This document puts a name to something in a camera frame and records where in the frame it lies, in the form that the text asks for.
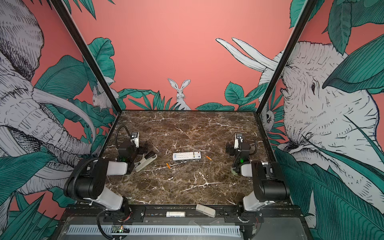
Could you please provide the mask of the white remote control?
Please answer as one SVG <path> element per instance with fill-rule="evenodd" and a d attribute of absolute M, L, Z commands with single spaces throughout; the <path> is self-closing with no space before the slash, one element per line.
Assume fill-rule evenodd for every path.
<path fill-rule="evenodd" d="M 201 158 L 201 152 L 173 153 L 173 161 L 200 160 Z"/>

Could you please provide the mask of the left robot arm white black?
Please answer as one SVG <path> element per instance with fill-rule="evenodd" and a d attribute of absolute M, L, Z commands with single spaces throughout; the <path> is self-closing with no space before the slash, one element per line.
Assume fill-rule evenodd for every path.
<path fill-rule="evenodd" d="M 148 151 L 148 144 L 139 145 L 139 133 L 130 133 L 120 126 L 115 135 L 118 160 L 107 158 L 81 159 L 64 186 L 64 194 L 78 202 L 96 204 L 109 212 L 111 219 L 126 222 L 132 218 L 133 210 L 128 199 L 111 191 L 106 186 L 108 176 L 129 175 L 139 172 L 157 158 Z"/>

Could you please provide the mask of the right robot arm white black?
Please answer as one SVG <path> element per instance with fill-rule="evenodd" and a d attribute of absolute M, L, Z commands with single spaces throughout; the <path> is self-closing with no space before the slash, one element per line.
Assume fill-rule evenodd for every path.
<path fill-rule="evenodd" d="M 253 213 L 252 218 L 257 218 L 260 210 L 268 205 L 285 201 L 290 196 L 289 187 L 277 162 L 252 161 L 251 156 L 258 151 L 258 145 L 244 142 L 242 138 L 235 139 L 235 143 L 226 144 L 226 153 L 235 157 L 231 172 L 234 175 L 249 177 L 253 181 L 253 191 L 245 196 L 236 208 L 236 220 L 248 224 L 251 222 L 247 213 Z"/>

